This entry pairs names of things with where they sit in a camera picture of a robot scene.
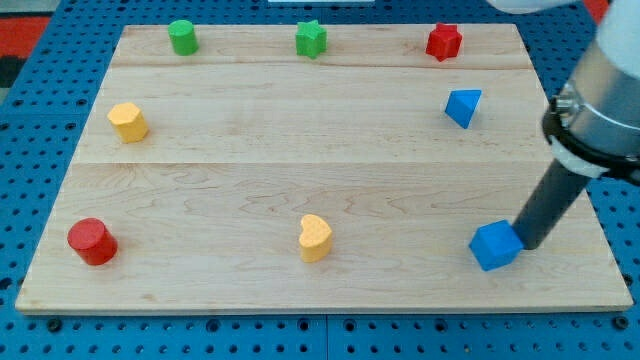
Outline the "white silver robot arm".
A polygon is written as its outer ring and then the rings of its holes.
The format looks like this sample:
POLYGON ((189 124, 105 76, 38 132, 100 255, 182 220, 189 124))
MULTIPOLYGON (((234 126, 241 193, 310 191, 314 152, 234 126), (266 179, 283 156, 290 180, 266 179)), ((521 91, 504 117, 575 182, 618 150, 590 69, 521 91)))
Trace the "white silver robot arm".
POLYGON ((639 183, 639 0, 615 0, 542 122, 555 160, 639 183))

